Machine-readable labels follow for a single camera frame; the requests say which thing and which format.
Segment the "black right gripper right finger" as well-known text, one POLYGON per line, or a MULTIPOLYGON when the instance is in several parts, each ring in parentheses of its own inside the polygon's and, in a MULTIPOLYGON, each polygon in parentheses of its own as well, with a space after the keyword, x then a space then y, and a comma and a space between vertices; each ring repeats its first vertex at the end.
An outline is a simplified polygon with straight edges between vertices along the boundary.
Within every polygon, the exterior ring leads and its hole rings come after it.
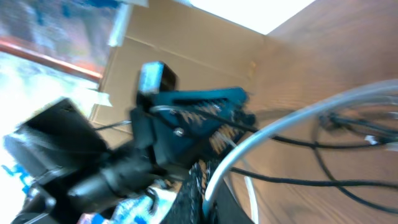
POLYGON ((211 224, 253 224, 237 204, 225 181, 222 181, 211 212, 211 224))

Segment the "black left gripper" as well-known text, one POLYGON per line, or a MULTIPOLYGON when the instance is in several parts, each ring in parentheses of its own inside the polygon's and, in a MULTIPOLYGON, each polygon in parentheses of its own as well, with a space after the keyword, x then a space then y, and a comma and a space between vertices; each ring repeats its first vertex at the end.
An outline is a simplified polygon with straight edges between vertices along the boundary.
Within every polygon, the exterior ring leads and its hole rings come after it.
POLYGON ((243 110, 248 99, 240 87, 207 91, 138 94, 130 112, 135 146, 149 155, 153 166, 174 166, 174 125, 190 145, 179 153, 200 152, 204 158, 224 159, 253 128, 256 116, 243 110))

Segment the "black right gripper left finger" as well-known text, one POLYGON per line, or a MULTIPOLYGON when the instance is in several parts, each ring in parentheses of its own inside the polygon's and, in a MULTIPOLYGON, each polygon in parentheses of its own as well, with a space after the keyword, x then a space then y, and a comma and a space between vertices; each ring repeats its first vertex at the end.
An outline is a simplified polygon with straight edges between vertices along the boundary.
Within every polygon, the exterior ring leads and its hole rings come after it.
POLYGON ((215 161, 205 163, 205 170, 197 162, 189 170, 178 194, 161 224, 205 224, 202 204, 203 196, 215 171, 215 161))

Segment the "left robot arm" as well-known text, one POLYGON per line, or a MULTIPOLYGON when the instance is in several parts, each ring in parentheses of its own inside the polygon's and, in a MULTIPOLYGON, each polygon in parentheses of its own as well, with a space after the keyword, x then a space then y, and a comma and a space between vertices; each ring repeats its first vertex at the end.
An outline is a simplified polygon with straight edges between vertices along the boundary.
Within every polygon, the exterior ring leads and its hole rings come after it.
POLYGON ((242 88, 207 91, 139 90, 130 111, 131 140, 111 149, 69 100, 64 99, 4 137, 7 152, 34 183, 15 223, 76 223, 83 214, 109 218, 120 202, 159 197, 153 185, 182 181, 198 161, 224 158, 215 149, 225 129, 233 142, 256 117, 244 111, 242 88))

